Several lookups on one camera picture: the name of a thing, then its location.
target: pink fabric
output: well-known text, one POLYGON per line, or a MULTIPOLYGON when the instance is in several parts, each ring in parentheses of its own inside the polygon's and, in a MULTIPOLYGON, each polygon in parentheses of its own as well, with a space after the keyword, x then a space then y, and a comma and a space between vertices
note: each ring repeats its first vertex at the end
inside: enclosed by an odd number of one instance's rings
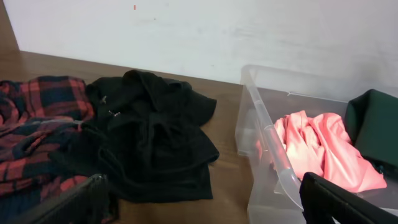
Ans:
POLYGON ((300 111, 277 120, 274 127, 298 178, 314 172, 350 192, 387 187, 383 175, 351 145, 338 114, 308 118, 300 111))

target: black object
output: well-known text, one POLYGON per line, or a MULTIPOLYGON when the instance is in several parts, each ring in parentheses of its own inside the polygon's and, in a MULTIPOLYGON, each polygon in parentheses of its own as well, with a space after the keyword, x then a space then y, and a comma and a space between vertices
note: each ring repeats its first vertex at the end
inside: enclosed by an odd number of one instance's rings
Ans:
POLYGON ((307 172, 300 197, 307 224, 396 224, 398 217, 380 209, 324 178, 307 172))
POLYGON ((208 163, 219 152, 200 129, 216 100, 187 82, 131 70, 86 88, 95 118, 51 160, 77 175, 104 173, 110 191, 132 202, 212 199, 208 163))
POLYGON ((108 205, 108 179, 96 174, 7 224, 98 224, 108 205))
POLYGON ((398 178, 398 98, 369 90, 348 102, 345 128, 353 146, 379 172, 398 178))

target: flannel shirt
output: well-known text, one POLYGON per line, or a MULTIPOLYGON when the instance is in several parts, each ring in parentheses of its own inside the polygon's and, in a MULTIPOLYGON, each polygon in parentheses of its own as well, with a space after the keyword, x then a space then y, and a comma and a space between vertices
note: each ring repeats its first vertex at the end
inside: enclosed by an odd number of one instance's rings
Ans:
POLYGON ((0 81, 0 220, 86 179, 57 176, 48 153, 66 149, 80 131, 79 121, 93 115, 85 83, 78 78, 0 81))

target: white wall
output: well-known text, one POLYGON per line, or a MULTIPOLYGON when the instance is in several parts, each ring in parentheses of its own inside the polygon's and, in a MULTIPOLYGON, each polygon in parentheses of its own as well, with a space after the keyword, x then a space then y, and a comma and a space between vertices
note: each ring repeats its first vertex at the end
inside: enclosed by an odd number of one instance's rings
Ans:
POLYGON ((398 84, 396 0, 4 3, 29 52, 232 83, 251 63, 398 84))

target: pile of clothes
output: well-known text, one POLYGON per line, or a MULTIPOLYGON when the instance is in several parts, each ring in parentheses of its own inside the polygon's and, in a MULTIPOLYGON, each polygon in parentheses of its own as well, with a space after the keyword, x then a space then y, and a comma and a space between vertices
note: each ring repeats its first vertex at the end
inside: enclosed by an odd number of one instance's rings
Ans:
POLYGON ((213 198, 208 164, 219 152, 200 126, 215 107, 187 82, 137 70, 88 86, 0 82, 0 220, 97 173, 132 202, 213 198))
POLYGON ((369 90, 348 103, 344 119, 334 113, 308 118, 304 111, 275 122, 299 179, 313 172, 350 191, 386 188, 397 177, 398 98, 369 90))

